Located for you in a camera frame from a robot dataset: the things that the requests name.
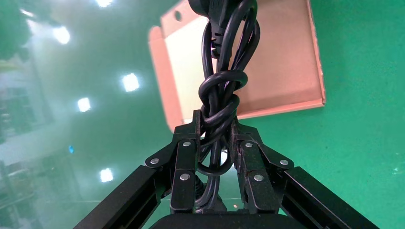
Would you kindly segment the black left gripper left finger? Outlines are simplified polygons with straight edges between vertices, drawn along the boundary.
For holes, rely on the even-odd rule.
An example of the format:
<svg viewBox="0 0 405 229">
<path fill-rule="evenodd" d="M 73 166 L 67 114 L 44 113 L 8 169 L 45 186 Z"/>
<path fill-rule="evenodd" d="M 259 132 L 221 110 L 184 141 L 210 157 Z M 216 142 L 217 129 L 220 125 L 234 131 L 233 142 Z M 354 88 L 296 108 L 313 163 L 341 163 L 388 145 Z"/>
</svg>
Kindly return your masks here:
<svg viewBox="0 0 405 229">
<path fill-rule="evenodd" d="M 171 214 L 151 228 L 179 226 L 180 217 L 195 212 L 195 172 L 201 139 L 201 111 L 192 122 L 175 128 L 172 141 L 136 168 L 76 226 L 77 229 L 140 229 L 167 194 Z"/>
</svg>

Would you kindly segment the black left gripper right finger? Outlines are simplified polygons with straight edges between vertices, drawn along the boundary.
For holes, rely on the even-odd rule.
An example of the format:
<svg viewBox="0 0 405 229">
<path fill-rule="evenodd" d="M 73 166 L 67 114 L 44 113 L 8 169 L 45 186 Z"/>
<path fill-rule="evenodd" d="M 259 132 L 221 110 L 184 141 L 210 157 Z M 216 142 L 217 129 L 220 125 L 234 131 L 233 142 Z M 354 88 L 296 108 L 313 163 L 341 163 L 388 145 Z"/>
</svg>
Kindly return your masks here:
<svg viewBox="0 0 405 229">
<path fill-rule="evenodd" d="M 230 146 L 251 229 L 374 229 L 375 225 L 288 157 L 254 127 L 234 122 Z"/>
</svg>

